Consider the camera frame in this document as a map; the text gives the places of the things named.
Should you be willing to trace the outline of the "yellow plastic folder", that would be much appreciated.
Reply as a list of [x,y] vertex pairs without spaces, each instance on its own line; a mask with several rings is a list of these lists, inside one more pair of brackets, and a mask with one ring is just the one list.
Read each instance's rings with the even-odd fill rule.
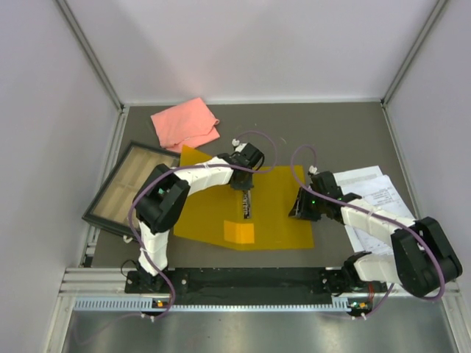
[[242,192],[229,185],[189,196],[173,228],[179,238],[239,251],[311,249],[310,221],[288,216],[299,185],[288,166],[253,176],[252,217],[242,215]]

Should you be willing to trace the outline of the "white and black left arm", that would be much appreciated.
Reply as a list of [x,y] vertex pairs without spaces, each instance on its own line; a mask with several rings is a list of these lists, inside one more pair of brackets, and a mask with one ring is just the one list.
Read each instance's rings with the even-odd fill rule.
[[233,141],[234,151],[222,153],[203,163],[170,168],[157,165],[132,202],[131,216],[137,218],[139,243],[138,270],[141,282],[150,291],[162,290],[167,281],[170,229],[177,223],[186,199],[208,188],[229,185],[235,190],[253,187],[252,172],[265,160],[251,143]]

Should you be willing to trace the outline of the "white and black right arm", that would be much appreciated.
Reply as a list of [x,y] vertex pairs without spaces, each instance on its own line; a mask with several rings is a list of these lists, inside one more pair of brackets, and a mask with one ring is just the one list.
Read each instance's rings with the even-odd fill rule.
[[322,217],[361,230],[385,243],[389,254],[363,250],[344,261],[344,284],[354,291],[369,282],[401,285],[418,298],[457,279],[463,267],[441,224],[434,218],[402,217],[370,204],[356,193],[343,193],[333,173],[308,171],[289,216],[316,222]]

